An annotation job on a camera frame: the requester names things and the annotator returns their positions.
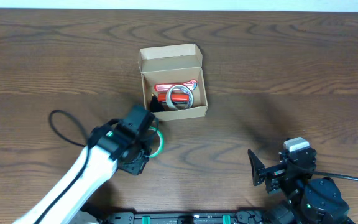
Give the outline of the black yellow correction tape dispenser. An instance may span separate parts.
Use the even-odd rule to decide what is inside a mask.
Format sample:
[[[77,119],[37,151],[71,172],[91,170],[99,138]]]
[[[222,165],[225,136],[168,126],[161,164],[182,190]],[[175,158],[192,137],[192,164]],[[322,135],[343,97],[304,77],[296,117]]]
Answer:
[[[158,112],[164,112],[165,111],[165,108],[158,101],[158,98],[155,95],[152,95],[152,99],[151,99],[150,104],[149,104],[149,109],[153,113],[158,113]]]

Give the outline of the green tape roll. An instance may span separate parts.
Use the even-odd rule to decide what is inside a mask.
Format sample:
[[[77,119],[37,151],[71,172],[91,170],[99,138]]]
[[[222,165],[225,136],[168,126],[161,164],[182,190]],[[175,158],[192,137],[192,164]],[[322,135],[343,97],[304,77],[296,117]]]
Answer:
[[[151,153],[149,156],[150,158],[154,158],[163,152],[163,149],[165,146],[165,138],[164,138],[163,134],[161,133],[161,131],[159,129],[157,129],[156,127],[151,126],[151,127],[149,127],[149,130],[154,131],[159,138],[159,145],[158,145],[157,150],[155,152]]]

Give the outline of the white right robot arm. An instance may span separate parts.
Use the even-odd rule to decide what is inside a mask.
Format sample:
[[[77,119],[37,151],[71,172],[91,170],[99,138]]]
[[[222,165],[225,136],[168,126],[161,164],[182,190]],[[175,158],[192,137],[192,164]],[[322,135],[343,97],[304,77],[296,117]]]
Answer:
[[[313,179],[316,151],[311,147],[279,152],[280,163],[265,167],[251,151],[247,151],[255,186],[266,185],[268,194],[283,193],[285,200],[262,215],[264,223],[350,224],[349,205],[332,178],[324,174]]]

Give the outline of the red stapler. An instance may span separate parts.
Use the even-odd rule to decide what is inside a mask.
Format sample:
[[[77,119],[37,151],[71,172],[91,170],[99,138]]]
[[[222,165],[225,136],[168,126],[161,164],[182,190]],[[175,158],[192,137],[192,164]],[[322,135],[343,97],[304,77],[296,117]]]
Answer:
[[[187,94],[181,94],[181,93],[172,93],[170,95],[172,103],[186,103],[189,100],[189,96]],[[167,94],[161,93],[158,94],[157,100],[159,102],[165,103],[167,100]]]

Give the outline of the white tape roll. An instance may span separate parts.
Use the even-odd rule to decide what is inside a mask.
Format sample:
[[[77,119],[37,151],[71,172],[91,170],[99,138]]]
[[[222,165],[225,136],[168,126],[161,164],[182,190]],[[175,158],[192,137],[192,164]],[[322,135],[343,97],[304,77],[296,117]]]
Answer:
[[[177,85],[173,85],[168,91],[167,91],[167,100],[166,100],[166,104],[167,106],[172,109],[172,110],[179,110],[179,108],[177,108],[171,101],[170,95],[172,94],[172,92],[174,90],[180,90],[184,93],[186,93],[189,96],[189,100],[186,102],[186,106],[185,109],[191,108],[193,106],[194,103],[194,97],[192,94],[192,91],[185,85],[181,85],[181,84],[177,84]]]

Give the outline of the cardboard box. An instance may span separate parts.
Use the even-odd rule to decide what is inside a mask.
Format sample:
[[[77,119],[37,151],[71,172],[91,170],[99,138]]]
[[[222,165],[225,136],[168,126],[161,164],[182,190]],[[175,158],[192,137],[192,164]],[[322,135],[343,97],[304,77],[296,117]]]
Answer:
[[[150,108],[153,96],[159,91],[155,85],[185,84],[197,81],[192,90],[193,105],[188,109],[172,110],[164,106],[164,111],[156,112],[161,121],[204,117],[208,109],[204,76],[203,55],[196,44],[149,47],[139,50],[139,70],[145,108]]]

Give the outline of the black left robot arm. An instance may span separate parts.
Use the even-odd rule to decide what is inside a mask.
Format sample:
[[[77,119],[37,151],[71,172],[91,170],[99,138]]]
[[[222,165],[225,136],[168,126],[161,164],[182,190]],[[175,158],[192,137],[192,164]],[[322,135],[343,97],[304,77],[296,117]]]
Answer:
[[[150,159],[151,142],[159,133],[152,123],[113,119],[94,128],[69,171],[37,205],[14,222],[70,223],[117,170],[141,174]]]

